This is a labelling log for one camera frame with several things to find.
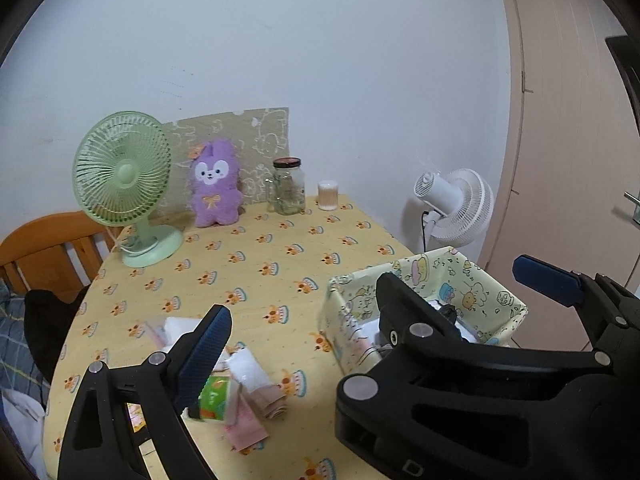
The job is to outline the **black garment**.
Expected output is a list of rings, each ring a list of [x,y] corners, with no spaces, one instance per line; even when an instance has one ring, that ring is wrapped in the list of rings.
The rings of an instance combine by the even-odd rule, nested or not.
[[[70,326],[89,287],[71,302],[54,292],[32,289],[24,298],[24,335],[35,366],[50,384]]]

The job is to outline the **pink packet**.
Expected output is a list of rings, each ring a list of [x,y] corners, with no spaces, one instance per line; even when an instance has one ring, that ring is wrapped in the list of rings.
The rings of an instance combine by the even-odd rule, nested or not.
[[[252,448],[269,437],[268,431],[262,426],[244,396],[239,396],[235,423],[225,426],[224,432],[232,448],[238,452]]]

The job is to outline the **cotton swab container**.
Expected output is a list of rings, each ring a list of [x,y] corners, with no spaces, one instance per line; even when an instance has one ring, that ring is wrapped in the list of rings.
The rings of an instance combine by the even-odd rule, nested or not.
[[[318,183],[317,204],[321,210],[331,211],[338,207],[338,184],[334,180],[323,180]]]

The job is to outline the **pink door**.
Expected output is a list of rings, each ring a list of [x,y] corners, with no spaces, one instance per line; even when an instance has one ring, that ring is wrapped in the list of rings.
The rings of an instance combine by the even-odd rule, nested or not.
[[[530,255],[639,287],[639,133],[606,45],[623,26],[603,0],[503,0],[511,58],[506,157],[480,253],[487,272],[526,303],[515,347],[585,350],[577,314],[518,284]]]

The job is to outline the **purple plush bunny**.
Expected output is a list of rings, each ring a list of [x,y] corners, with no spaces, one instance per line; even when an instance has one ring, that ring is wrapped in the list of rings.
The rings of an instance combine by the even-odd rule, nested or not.
[[[243,203],[239,182],[240,163],[232,142],[206,143],[190,169],[191,208],[198,228],[228,226],[239,220]]]

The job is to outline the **olive cartoon board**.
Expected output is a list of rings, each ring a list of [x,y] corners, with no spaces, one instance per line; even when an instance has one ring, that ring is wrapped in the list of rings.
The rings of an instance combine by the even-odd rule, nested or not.
[[[163,129],[171,146],[172,168],[168,190],[157,206],[159,216],[190,209],[189,168],[208,141],[232,142],[240,162],[239,188],[245,205],[266,200],[265,180],[271,176],[273,159],[290,154],[286,107],[186,118],[168,122]]]

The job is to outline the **white standing fan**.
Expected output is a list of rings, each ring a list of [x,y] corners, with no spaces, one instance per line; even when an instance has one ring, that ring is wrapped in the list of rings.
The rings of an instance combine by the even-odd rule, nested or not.
[[[449,174],[424,172],[416,179],[413,193],[427,206],[421,219],[424,248],[431,240],[454,248],[471,244],[488,229],[494,212],[494,192],[470,168]]]

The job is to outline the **clear plastic zip bag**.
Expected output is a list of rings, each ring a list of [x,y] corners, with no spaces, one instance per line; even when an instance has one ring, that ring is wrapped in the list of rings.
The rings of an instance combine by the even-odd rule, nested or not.
[[[143,328],[157,348],[168,353],[183,335],[193,332],[200,322],[200,318],[157,316],[145,321]]]

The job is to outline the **small white roll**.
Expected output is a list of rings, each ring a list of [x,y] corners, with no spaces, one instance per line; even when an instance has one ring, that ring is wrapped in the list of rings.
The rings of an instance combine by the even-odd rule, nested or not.
[[[273,386],[269,375],[247,347],[232,353],[228,357],[227,365],[231,375],[248,393]]]

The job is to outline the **green tissue pack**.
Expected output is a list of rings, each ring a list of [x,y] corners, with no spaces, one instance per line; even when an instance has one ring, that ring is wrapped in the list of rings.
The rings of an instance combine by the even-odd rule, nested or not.
[[[240,384],[231,376],[207,378],[198,400],[186,410],[190,418],[233,426],[238,417]]]

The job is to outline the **glass jar dark lid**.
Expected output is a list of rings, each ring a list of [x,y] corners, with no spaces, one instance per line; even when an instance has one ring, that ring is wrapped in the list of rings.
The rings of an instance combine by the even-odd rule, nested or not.
[[[302,160],[280,157],[272,162],[273,170],[267,180],[267,196],[271,208],[278,214],[300,214],[306,206],[305,177]]]

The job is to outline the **green desk fan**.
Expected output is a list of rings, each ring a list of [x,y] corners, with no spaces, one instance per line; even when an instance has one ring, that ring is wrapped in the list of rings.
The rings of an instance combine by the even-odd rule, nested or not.
[[[81,140],[73,163],[73,190],[92,220],[132,232],[118,243],[125,266],[146,268],[183,243],[174,226],[150,223],[168,190],[171,146],[154,117],[123,110],[101,119]]]

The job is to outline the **cartoon fabric storage box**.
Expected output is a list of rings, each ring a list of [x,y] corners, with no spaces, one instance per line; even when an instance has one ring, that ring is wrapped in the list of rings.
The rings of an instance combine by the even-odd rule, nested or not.
[[[504,346],[528,315],[523,301],[452,247],[337,275],[329,280],[318,329],[345,375],[366,372],[382,360],[376,282],[386,272],[431,307],[453,306],[456,326],[469,342]]]

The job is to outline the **plaid pillow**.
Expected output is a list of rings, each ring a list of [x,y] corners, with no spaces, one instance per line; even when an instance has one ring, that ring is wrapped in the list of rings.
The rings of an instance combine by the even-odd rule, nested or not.
[[[26,394],[44,405],[50,385],[38,370],[24,333],[24,298],[1,281],[0,384],[3,389]]]

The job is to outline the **yellow patterned tablecloth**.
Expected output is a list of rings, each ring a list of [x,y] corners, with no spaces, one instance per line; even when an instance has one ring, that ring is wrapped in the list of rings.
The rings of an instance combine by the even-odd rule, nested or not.
[[[109,255],[82,300],[56,366],[44,425],[47,472],[58,472],[70,408],[89,364],[141,363],[156,347],[151,323],[200,318],[213,304],[233,318],[229,347],[249,348],[288,409],[266,422],[267,439],[235,451],[218,422],[188,429],[221,479],[373,479],[376,471],[334,436],[335,387],[342,373],[318,330],[332,276],[405,257],[408,249],[347,197],[333,214],[309,204],[283,217],[262,205],[233,226],[196,228],[180,218],[178,252],[142,270]]]

